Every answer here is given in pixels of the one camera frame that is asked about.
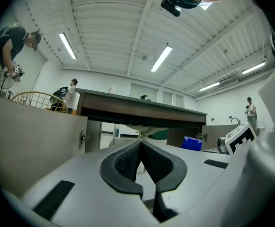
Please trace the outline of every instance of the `window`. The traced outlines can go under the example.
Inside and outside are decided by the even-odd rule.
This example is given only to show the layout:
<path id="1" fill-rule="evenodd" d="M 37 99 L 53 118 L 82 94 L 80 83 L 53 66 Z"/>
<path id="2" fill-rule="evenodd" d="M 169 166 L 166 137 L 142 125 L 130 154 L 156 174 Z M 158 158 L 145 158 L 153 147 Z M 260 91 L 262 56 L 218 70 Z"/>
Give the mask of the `window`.
<path id="1" fill-rule="evenodd" d="M 172 105 L 172 94 L 168 92 L 162 92 L 162 103 Z"/>
<path id="2" fill-rule="evenodd" d="M 180 108 L 183 107 L 183 96 L 176 94 L 176 96 L 175 96 L 175 106 L 180 107 Z"/>

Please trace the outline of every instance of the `ceiling light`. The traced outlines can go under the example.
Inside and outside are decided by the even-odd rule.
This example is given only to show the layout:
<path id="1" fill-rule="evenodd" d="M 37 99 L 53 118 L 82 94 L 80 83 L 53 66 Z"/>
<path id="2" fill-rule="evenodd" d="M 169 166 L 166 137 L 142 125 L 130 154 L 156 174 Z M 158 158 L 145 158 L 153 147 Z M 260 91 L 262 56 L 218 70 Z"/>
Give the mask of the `ceiling light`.
<path id="1" fill-rule="evenodd" d="M 207 89 L 209 89 L 209 88 L 218 86 L 219 84 L 220 84 L 219 82 L 216 82 L 216 83 L 214 83 L 214 84 L 212 84 L 212 85 L 210 85 L 210 86 L 207 86 L 207 87 L 204 87 L 204 88 L 202 88 L 202 89 L 199 89 L 199 91 L 200 91 L 200 92 L 205 91 L 205 90 L 207 90 Z"/>
<path id="2" fill-rule="evenodd" d="M 208 9 L 208 7 L 210 7 L 211 5 L 212 5 L 213 3 L 212 2 L 201 2 L 200 3 L 200 7 L 203 9 L 203 10 L 207 10 Z"/>
<path id="3" fill-rule="evenodd" d="M 207 10 L 208 7 L 210 7 L 210 5 L 206 5 L 206 6 L 200 6 L 203 10 Z"/>
<path id="4" fill-rule="evenodd" d="M 71 46 L 69 45 L 69 42 L 65 36 L 65 33 L 61 33 L 60 38 L 62 39 L 63 44 L 66 46 L 67 51 L 69 52 L 70 56 L 73 59 L 77 59 L 76 55 L 74 54 L 73 50 L 71 49 Z"/>
<path id="5" fill-rule="evenodd" d="M 166 46 L 166 48 L 164 49 L 164 51 L 161 53 L 160 57 L 158 58 L 158 60 L 155 62 L 154 66 L 151 69 L 151 72 L 156 72 L 158 67 L 160 67 L 160 65 L 164 62 L 164 60 L 166 59 L 166 57 L 170 54 L 170 52 L 173 49 L 170 46 Z"/>
<path id="6" fill-rule="evenodd" d="M 244 70 L 244 71 L 242 72 L 242 74 L 243 74 L 243 75 L 244 75 L 244 74 L 247 74 L 247 73 L 249 73 L 250 71 L 256 70 L 257 68 L 264 66 L 265 64 L 266 64 L 265 62 L 260 63 L 259 65 L 255 66 L 255 67 L 252 67 L 252 68 L 250 68 L 250 69 L 248 69 L 248 70 Z"/>

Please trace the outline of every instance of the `faucet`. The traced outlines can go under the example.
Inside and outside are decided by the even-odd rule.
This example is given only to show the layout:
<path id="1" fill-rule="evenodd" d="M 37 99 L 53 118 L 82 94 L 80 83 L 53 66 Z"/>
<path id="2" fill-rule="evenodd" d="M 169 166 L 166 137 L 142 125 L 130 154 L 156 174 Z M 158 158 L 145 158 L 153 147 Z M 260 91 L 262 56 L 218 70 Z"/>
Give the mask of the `faucet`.
<path id="1" fill-rule="evenodd" d="M 231 122 L 232 122 L 233 119 L 236 119 L 236 120 L 237 120 L 237 123 L 240 124 L 240 120 L 238 121 L 237 118 L 232 118 L 232 119 L 231 119 Z"/>

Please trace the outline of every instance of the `door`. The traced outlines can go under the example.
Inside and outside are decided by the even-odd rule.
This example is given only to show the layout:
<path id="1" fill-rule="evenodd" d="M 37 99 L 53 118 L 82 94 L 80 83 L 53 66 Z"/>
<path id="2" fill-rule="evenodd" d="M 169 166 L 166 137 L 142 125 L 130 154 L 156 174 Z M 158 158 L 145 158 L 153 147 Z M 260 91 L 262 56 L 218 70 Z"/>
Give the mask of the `door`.
<path id="1" fill-rule="evenodd" d="M 202 135 L 207 134 L 207 140 L 203 140 L 202 150 L 217 148 L 217 140 L 219 137 L 226 137 L 233 129 L 237 128 L 238 124 L 230 125 L 204 125 Z"/>
<path id="2" fill-rule="evenodd" d="M 86 153 L 99 150 L 101 129 L 102 122 L 88 120 L 86 132 L 89 134 L 89 140 L 84 144 Z"/>
<path id="3" fill-rule="evenodd" d="M 73 157 L 85 153 L 79 135 L 87 117 L 53 112 L 0 98 L 0 184 L 20 197 Z"/>

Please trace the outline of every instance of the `table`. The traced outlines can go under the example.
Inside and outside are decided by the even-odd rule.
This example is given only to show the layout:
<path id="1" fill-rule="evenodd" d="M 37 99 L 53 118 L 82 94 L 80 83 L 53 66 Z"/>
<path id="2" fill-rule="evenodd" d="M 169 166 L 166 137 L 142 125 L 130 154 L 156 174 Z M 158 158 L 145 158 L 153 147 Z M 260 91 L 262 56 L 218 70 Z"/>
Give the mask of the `table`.
<path id="1" fill-rule="evenodd" d="M 88 117 L 87 131 L 98 131 L 94 127 L 101 126 L 95 122 L 169 128 L 167 144 L 180 147 L 184 136 L 196 137 L 206 125 L 205 113 L 81 88 L 76 92 L 80 94 L 76 115 Z"/>

